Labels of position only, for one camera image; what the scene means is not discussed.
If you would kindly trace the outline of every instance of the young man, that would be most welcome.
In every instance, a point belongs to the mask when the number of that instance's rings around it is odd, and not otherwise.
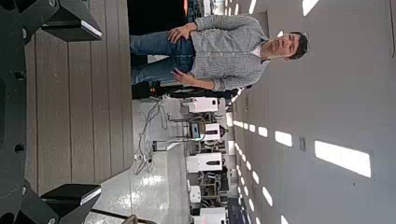
[[[169,32],[131,35],[133,54],[170,56],[133,68],[132,81],[177,80],[212,91],[246,87],[259,80],[270,60],[304,56],[307,42],[299,32],[269,40],[248,16],[203,17]]]

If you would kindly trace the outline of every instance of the gray button-up shirt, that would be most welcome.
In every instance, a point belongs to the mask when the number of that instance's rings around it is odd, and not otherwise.
[[[259,22],[248,16],[198,18],[191,32],[196,57],[191,73],[211,79],[214,91],[246,87],[256,83],[269,61],[251,53],[268,40]]]

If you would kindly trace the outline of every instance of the hand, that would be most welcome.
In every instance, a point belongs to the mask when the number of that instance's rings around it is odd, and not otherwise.
[[[177,68],[175,68],[175,70],[176,72],[171,72],[175,80],[193,86],[196,79],[192,75],[183,73]]]
[[[168,40],[171,41],[173,44],[176,44],[176,42],[182,36],[184,38],[186,38],[186,40],[189,39],[190,38],[190,32],[191,32],[191,28],[189,28],[189,26],[187,26],[187,25],[174,28],[171,31],[169,31]]]

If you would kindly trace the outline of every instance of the white machine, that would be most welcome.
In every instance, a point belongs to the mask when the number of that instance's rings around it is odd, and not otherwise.
[[[201,188],[199,186],[191,186],[190,202],[191,203],[200,203],[201,202]]]
[[[216,112],[219,110],[218,98],[191,97],[180,102],[182,106],[188,108],[189,113]]]
[[[204,124],[193,123],[191,125],[191,137],[197,141],[220,140],[220,125],[218,123]]]
[[[187,172],[189,173],[220,170],[222,170],[221,152],[202,153],[187,157]]]
[[[194,224],[226,224],[225,207],[202,208],[201,215],[192,217]]]

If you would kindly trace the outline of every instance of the blue jeans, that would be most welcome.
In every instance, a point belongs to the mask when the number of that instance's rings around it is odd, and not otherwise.
[[[192,69],[195,50],[192,40],[183,36],[172,44],[168,31],[148,35],[131,35],[131,52],[135,55],[167,55],[168,58],[140,67],[132,67],[132,84],[143,81],[175,81],[171,72],[178,70],[188,73]]]

